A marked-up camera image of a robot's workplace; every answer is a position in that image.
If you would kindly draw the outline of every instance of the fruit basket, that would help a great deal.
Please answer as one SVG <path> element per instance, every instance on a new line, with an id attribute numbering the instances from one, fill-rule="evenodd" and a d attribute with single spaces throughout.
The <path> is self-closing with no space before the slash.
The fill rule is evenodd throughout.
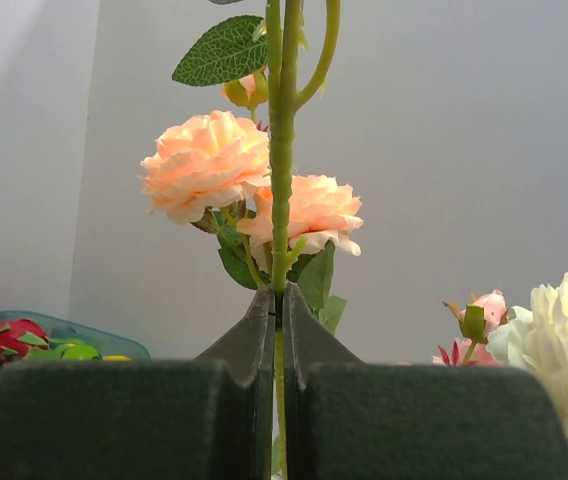
<path id="1" fill-rule="evenodd" d="M 15 346 L 15 338 L 7 338 L 7 325 L 20 328 L 29 353 L 23 355 L 25 352 Z M 0 312 L 0 369 L 28 358 L 144 360 L 150 355 L 133 340 L 84 325 L 28 311 Z"/>

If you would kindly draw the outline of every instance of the wall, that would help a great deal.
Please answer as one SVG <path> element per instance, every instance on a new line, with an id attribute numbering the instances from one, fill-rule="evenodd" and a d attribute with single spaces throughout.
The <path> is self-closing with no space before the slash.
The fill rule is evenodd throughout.
<path id="1" fill-rule="evenodd" d="M 263 1 L 103 1 L 71 316 L 190 357 L 243 314 L 215 239 L 147 217 L 139 162 L 169 125 L 229 108 L 172 83 L 226 16 Z M 306 2 L 308 78 L 323 2 Z M 443 300 L 501 288 L 514 304 L 568 270 L 568 2 L 343 2 L 323 98 L 298 115 L 298 171 L 362 196 L 360 258 L 338 255 L 338 336 L 369 361 L 428 361 L 457 328 Z"/>
<path id="2" fill-rule="evenodd" d="M 68 315 L 98 8 L 0 1 L 0 310 Z"/>

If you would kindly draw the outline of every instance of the red fruit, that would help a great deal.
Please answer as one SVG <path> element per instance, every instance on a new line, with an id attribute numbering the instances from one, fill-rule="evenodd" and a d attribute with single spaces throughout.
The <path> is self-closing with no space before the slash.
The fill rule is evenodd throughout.
<path id="1" fill-rule="evenodd" d="M 0 354 L 6 349 L 24 357 L 30 348 L 48 349 L 48 333 L 30 318 L 0 323 Z"/>

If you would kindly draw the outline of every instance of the bouquet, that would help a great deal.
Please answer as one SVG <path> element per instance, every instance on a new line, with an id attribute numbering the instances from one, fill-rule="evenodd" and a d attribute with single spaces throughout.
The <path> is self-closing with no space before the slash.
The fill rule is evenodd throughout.
<path id="1" fill-rule="evenodd" d="M 327 175 L 293 174 L 295 117 L 325 87 L 339 36 L 340 0 L 326 0 L 321 54 L 298 88 L 298 53 L 307 46 L 303 12 L 303 0 L 267 0 L 263 17 L 228 18 L 186 52 L 173 80 L 218 86 L 224 101 L 247 115 L 221 109 L 180 119 L 141 162 L 143 193 L 150 213 L 161 211 L 176 224 L 216 237 L 221 263 L 239 285 L 272 285 L 278 315 L 287 282 L 296 282 L 317 319 L 335 333 L 346 300 L 330 294 L 333 257 L 336 250 L 360 254 L 351 236 L 363 221 L 350 185 Z M 268 106 L 262 119 L 261 105 Z M 531 299 L 530 311 L 508 309 L 498 290 L 473 298 L 464 310 L 447 303 L 464 339 L 451 350 L 440 347 L 434 362 L 529 370 L 548 388 L 568 436 L 568 274 L 559 289 L 539 287 Z M 281 328 L 275 349 L 280 436 L 272 464 L 273 473 L 286 478 Z"/>

